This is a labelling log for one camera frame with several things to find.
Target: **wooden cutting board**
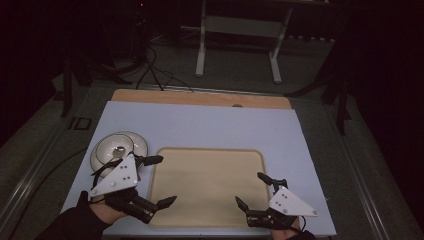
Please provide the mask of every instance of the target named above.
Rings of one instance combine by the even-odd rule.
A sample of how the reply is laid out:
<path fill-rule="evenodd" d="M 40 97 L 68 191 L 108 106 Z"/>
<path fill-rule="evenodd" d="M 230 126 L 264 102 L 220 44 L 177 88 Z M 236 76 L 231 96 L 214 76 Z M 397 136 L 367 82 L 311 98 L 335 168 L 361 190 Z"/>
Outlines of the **wooden cutting board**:
<path fill-rule="evenodd" d="M 268 207 L 268 186 L 257 178 L 264 161 L 256 150 L 162 148 L 155 166 L 149 200 L 177 196 L 169 208 L 158 211 L 153 227 L 248 227 L 235 196 L 250 209 Z"/>

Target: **floor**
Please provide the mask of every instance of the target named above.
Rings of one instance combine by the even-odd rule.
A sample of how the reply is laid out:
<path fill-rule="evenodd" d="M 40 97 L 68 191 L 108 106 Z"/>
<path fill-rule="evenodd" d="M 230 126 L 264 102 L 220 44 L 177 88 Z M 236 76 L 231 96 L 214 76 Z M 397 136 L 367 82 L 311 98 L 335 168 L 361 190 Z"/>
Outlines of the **floor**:
<path fill-rule="evenodd" d="M 219 36 L 210 36 L 204 76 L 195 77 L 197 34 L 190 34 L 179 44 L 165 37 L 150 44 L 148 59 L 153 61 L 156 56 L 158 80 L 162 86 L 169 81 L 165 90 L 284 96 L 314 80 L 332 46 L 319 40 L 286 39 L 278 57 L 283 83 L 276 85 L 266 45 L 223 46 L 215 41 Z M 2 221 L 1 239 L 11 234 L 10 239 L 34 238 L 60 213 L 105 103 L 116 89 L 135 88 L 144 71 L 146 67 L 123 76 L 132 85 L 117 85 L 97 73 L 93 73 L 91 87 L 74 82 L 74 102 L 67 117 L 60 117 L 62 103 L 52 99 L 0 149 L 2 163 L 13 159 L 0 169 L 0 194 L 8 196 L 0 199 L 0 219 L 7 220 Z M 61 76 L 55 81 L 59 88 L 60 80 Z M 139 89 L 159 89 L 153 74 L 145 75 Z M 328 198 L 337 231 L 332 239 L 424 239 L 355 99 L 348 99 L 350 119 L 345 121 L 343 136 L 335 127 L 337 104 L 322 104 L 323 90 L 290 101 Z M 72 128 L 73 118 L 91 119 L 91 127 Z"/>

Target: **white table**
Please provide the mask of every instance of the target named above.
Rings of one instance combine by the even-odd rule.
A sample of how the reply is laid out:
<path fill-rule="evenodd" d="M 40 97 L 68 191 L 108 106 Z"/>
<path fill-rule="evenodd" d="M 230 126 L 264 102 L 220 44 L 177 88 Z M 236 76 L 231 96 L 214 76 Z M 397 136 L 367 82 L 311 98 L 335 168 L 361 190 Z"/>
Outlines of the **white table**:
<path fill-rule="evenodd" d="M 256 149 L 266 174 L 285 178 L 290 190 L 313 206 L 319 217 L 308 217 L 306 229 L 317 236 L 335 235 L 335 228 L 294 110 L 137 102 L 107 103 L 87 153 L 66 198 L 63 211 L 76 205 L 81 191 L 93 181 L 90 154 L 103 137 L 118 131 L 142 135 L 149 155 L 162 147 Z M 137 186 L 147 198 L 152 168 L 140 171 Z M 108 228 L 113 236 L 267 236 L 260 228 L 153 228 L 126 217 Z"/>

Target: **hand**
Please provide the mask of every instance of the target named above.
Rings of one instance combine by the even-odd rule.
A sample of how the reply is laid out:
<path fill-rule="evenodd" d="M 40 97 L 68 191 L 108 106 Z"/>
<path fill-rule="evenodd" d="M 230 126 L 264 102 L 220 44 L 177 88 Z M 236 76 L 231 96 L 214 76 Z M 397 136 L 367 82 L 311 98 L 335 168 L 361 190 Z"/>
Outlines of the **hand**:
<path fill-rule="evenodd" d="M 104 196 L 96 196 L 92 199 L 92 204 L 90 204 L 90 209 L 96 214 L 100 220 L 102 220 L 105 223 L 113 224 L 118 219 L 123 218 L 127 216 L 126 213 L 116 211 L 115 209 L 109 207 L 106 205 Z"/>
<path fill-rule="evenodd" d="M 292 227 L 300 229 L 299 218 L 293 222 Z M 272 240 L 286 240 L 297 235 L 297 232 L 292 230 L 271 230 Z"/>

